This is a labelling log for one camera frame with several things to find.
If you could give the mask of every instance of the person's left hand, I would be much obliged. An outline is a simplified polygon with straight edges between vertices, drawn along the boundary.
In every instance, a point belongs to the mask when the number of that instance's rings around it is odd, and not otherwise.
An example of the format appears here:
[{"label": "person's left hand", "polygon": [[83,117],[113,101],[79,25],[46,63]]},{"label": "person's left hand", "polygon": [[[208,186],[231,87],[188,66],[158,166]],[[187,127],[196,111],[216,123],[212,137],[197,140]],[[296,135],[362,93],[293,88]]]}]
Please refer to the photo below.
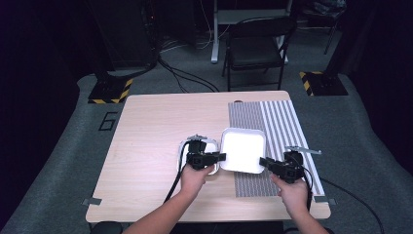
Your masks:
[{"label": "person's left hand", "polygon": [[211,165],[201,170],[194,170],[190,165],[186,165],[181,176],[181,190],[190,198],[195,199],[203,185],[206,183],[206,176],[213,171],[214,166]]}]

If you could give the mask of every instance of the yellow and black hazard tape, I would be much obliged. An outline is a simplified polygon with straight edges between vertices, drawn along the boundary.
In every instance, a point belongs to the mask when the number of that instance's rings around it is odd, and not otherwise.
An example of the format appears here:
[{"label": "yellow and black hazard tape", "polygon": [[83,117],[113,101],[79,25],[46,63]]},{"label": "yellow and black hazard tape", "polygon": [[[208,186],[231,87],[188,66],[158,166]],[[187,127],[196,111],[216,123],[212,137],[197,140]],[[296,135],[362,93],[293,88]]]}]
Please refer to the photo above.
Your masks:
[{"label": "yellow and black hazard tape", "polygon": [[307,92],[308,96],[314,96],[313,90],[311,89],[311,85],[309,80],[307,79],[307,74],[322,74],[320,71],[313,71],[313,72],[300,72],[301,80],[303,81],[304,89]]},{"label": "yellow and black hazard tape", "polygon": [[112,99],[89,99],[88,103],[94,103],[94,104],[110,104],[110,103],[121,103],[123,102],[127,95],[128,92],[131,88],[131,82],[133,80],[130,79],[129,81],[127,81],[124,90],[122,91],[121,95],[119,96],[119,98],[112,98]]}]

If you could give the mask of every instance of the person's right arm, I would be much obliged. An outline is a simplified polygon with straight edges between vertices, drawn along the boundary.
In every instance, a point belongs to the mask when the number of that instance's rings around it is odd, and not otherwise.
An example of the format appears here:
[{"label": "person's right arm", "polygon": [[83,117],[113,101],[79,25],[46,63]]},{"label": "person's right arm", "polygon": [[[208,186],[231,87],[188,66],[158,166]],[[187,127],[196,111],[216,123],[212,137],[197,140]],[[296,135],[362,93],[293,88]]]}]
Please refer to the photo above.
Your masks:
[{"label": "person's right arm", "polygon": [[285,204],[288,214],[303,234],[328,234],[307,210],[307,184],[300,178],[288,184],[278,176],[271,174],[271,180],[279,189],[279,196]]}]

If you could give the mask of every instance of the chair backrest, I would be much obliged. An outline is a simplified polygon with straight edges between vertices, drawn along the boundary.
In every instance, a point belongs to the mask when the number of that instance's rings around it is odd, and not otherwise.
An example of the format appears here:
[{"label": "chair backrest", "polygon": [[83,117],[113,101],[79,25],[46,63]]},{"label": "chair backrest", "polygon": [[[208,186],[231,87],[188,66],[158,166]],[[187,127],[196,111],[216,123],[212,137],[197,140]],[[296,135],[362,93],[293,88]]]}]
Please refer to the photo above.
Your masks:
[{"label": "chair backrest", "polygon": [[229,35],[230,38],[289,36],[296,27],[296,20],[290,17],[253,18],[235,24]]}]

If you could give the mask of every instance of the dark wall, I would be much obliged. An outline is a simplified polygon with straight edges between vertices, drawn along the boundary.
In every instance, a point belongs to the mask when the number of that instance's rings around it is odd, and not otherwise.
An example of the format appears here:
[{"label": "dark wall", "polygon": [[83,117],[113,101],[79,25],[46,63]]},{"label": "dark wall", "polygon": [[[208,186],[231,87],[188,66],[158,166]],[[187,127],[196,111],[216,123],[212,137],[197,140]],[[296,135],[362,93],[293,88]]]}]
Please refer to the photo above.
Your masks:
[{"label": "dark wall", "polygon": [[74,62],[76,53],[60,50],[56,36],[64,40],[64,30],[52,35],[28,1],[4,2],[0,3],[0,229],[52,153],[76,106],[76,82],[87,73],[85,64]]},{"label": "dark wall", "polygon": [[377,5],[357,69],[351,79],[374,132],[399,164],[413,174],[413,3]]}]

